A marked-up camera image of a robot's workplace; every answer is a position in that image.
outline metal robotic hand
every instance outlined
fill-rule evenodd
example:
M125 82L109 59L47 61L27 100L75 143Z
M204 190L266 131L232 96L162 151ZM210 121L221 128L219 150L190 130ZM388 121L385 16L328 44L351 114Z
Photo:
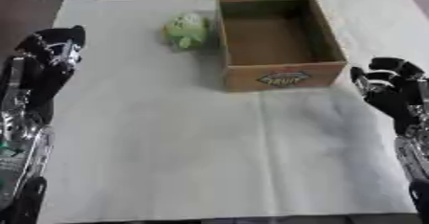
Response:
M53 98L80 62L85 31L34 33L6 59L0 76L0 223L36 223L53 147Z
M351 80L367 103L393 118L396 155L411 182L410 196L429 223L429 78L393 57L374 58L370 69L351 68Z

